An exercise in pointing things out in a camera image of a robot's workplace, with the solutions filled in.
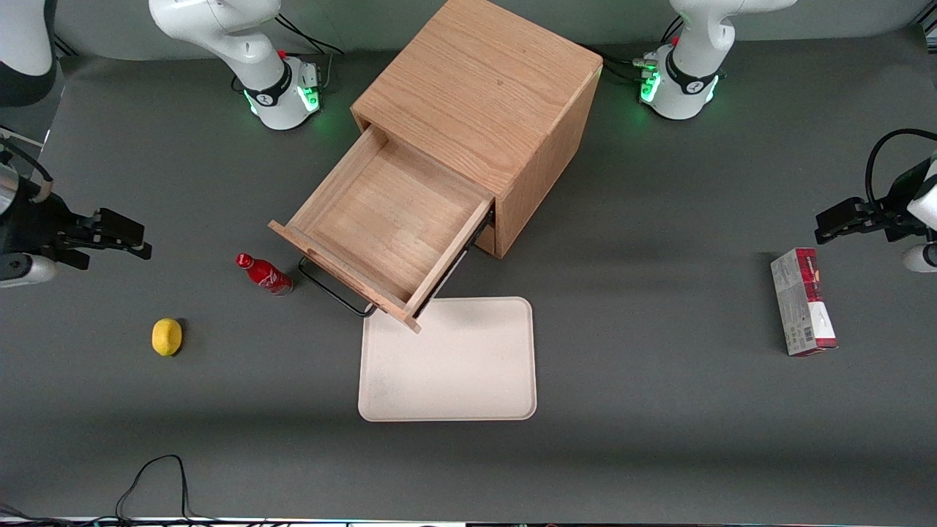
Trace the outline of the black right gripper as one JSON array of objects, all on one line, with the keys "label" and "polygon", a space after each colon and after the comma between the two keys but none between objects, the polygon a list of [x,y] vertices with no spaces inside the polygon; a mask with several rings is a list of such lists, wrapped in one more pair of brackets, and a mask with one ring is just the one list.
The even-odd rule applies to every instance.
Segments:
[{"label": "black right gripper", "polygon": [[[2,213],[2,254],[41,255],[54,263],[87,270],[90,257],[74,250],[68,241],[90,240],[93,217],[71,212],[57,194],[34,203],[31,198],[38,190],[38,184],[20,183],[10,206]],[[110,238],[90,242],[89,249],[120,250],[140,259],[151,259],[153,247],[144,242],[144,226],[123,214],[108,208],[96,210],[94,229]]]}]

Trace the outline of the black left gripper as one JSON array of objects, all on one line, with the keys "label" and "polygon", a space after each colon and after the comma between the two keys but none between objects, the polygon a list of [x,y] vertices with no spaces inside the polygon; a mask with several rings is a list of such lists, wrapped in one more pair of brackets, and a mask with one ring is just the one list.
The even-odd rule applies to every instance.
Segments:
[{"label": "black left gripper", "polygon": [[935,228],[910,213],[908,206],[912,200],[922,195],[923,189],[931,189],[935,183],[934,160],[923,160],[911,169],[900,174],[892,184],[886,196],[877,199],[873,186],[873,170],[867,170],[867,199],[848,198],[818,214],[818,227],[815,230],[817,244],[827,244],[850,234],[873,233],[879,230],[879,223],[886,231],[888,242],[896,242],[907,236],[921,236],[927,242],[935,241]]}]

